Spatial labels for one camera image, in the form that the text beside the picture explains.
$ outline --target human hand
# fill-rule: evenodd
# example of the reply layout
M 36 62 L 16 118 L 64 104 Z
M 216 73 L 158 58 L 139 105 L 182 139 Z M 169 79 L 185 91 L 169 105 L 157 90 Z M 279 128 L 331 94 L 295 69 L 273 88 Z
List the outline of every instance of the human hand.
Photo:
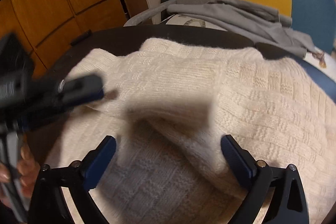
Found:
M 31 198 L 40 165 L 35 161 L 26 143 L 21 147 L 21 157 L 22 159 L 17 163 L 17 170 L 22 175 L 20 177 L 21 190 L 24 197 Z M 0 163 L 0 182 L 9 182 L 9 178 L 8 169 Z M 0 200 L 7 207 L 11 206 L 9 199 L 3 193 L 2 187 L 0 187 Z

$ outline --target knitted fabric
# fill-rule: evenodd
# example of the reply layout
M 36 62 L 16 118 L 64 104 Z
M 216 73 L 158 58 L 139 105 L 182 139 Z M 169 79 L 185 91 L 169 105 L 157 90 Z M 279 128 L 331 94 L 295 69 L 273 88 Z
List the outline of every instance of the knitted fabric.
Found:
M 334 204 L 336 106 L 292 59 L 151 38 L 125 57 L 94 49 L 69 78 L 88 72 L 102 75 L 106 96 L 74 110 L 47 163 L 67 166 L 114 136 L 90 191 L 110 223 L 227 223 L 246 192 L 221 153 L 225 134 L 256 160 L 298 167 L 310 223 Z

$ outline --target folded sweater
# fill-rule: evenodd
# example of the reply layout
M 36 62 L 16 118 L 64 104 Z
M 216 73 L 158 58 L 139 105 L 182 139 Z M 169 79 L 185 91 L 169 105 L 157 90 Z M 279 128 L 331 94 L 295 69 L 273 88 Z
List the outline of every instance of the folded sweater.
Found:
M 246 191 L 221 153 L 225 134 L 270 166 L 298 167 L 310 223 L 335 203 L 336 106 L 292 59 L 151 38 L 125 57 L 94 49 L 68 77 L 89 72 L 102 75 L 105 98 L 72 112 L 47 163 L 67 166 L 114 136 L 90 191 L 110 223 L 227 223 Z

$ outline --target blue gripper pad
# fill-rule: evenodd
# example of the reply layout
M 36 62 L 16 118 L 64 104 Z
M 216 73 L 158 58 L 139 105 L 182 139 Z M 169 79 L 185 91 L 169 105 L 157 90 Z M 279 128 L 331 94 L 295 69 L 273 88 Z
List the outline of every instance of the blue gripper pad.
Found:
M 253 177 L 257 174 L 255 159 L 247 150 L 243 150 L 231 135 L 223 136 L 220 146 L 240 186 L 249 190 Z
M 108 164 L 117 149 L 117 142 L 112 136 L 106 136 L 95 150 L 91 150 L 82 160 L 81 174 L 86 191 L 97 187 Z

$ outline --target blue cushion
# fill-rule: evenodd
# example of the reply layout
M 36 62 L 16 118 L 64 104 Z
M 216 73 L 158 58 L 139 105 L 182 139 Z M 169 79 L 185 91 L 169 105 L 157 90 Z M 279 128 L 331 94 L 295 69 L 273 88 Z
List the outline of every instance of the blue cushion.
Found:
M 292 28 L 309 34 L 316 47 L 331 53 L 336 34 L 334 0 L 292 0 Z

